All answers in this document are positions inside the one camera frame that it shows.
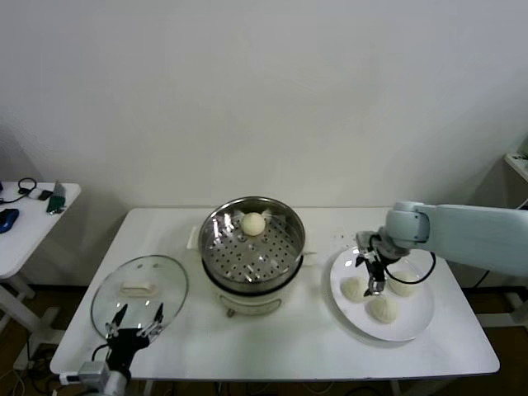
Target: glass lid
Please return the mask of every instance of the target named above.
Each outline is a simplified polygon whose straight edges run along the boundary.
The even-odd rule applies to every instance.
[[[165,328],[180,312],[188,290],[187,274],[176,260],[157,255],[135,258],[99,286],[92,301],[93,326],[105,337],[106,324],[128,304],[120,328],[146,328],[163,304]]]

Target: white plate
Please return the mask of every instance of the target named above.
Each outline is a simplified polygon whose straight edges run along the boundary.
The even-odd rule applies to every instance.
[[[409,257],[403,258],[389,266],[391,273],[396,271],[414,271],[420,277],[424,274],[413,263],[421,262],[429,257],[413,251]],[[367,310],[367,303],[352,303],[341,292],[341,282],[351,276],[362,276],[368,280],[369,275],[366,265],[356,267],[358,251],[356,247],[350,248],[341,253],[332,264],[330,271],[330,287],[337,307],[343,312],[346,318],[361,331],[372,337],[386,341],[408,341],[423,332],[432,320],[435,305],[431,288],[427,280],[419,284],[419,290],[409,297],[396,295],[385,283],[384,295],[394,298],[399,305],[399,316],[391,324],[383,324],[372,318]]]

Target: computer mouse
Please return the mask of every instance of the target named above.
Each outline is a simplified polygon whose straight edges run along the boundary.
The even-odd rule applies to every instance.
[[[17,220],[20,210],[4,209],[0,212],[0,233],[6,233],[11,229],[15,220]]]

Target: dough ball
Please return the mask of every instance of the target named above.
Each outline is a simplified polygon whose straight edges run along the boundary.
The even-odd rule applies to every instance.
[[[242,231],[251,237],[254,237],[266,228],[266,221],[260,213],[247,213],[242,217]]]
[[[399,316],[398,303],[387,295],[374,297],[369,302],[368,309],[372,318],[385,324],[392,323]]]
[[[341,292],[352,303],[364,303],[370,298],[370,296],[363,296],[368,287],[365,278],[353,276],[352,278],[346,278],[341,283]]]
[[[417,281],[418,279],[418,276],[412,271],[397,271],[393,275],[394,277],[406,282]],[[402,297],[408,297],[412,293],[418,291],[422,286],[405,285],[404,283],[400,283],[397,280],[389,278],[389,287],[397,295],[401,295]]]

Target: white desk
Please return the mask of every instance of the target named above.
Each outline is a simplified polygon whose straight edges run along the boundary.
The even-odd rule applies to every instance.
[[[504,160],[528,182],[528,159],[524,159],[520,154],[509,153],[504,156]]]
[[[2,182],[3,191],[0,196],[5,200],[13,200],[19,196],[15,182]],[[53,190],[54,183],[39,183],[39,188]],[[65,183],[66,206],[70,206],[81,192],[77,184]],[[24,297],[32,298],[35,292],[16,275],[24,266],[28,257],[40,245],[48,232],[62,218],[63,214],[46,214],[48,201],[23,198],[12,204],[0,205],[0,210],[19,209],[20,215],[6,233],[0,234],[0,279],[8,282],[19,292],[17,297],[0,286],[0,309],[5,313],[0,322],[0,331],[5,327],[9,318],[15,319],[31,332],[31,353],[41,343],[59,343],[63,332],[53,330],[50,324],[58,313],[58,309],[48,309],[42,318],[32,313],[21,301]],[[15,368],[22,370],[26,367],[26,349],[16,360]]]
[[[51,361],[54,373],[78,370],[103,339],[90,306],[97,287],[120,264],[148,255],[176,258],[190,289],[174,322],[131,366],[151,380],[366,380],[493,373],[499,361],[446,262],[430,282],[436,311],[411,342],[382,342],[353,330],[328,297],[325,270],[357,230],[377,229],[386,209],[298,209],[317,254],[294,279],[288,301],[261,317],[226,316],[214,298],[198,252],[186,250],[192,226],[207,209],[129,212]],[[424,253],[423,266],[431,263]]]

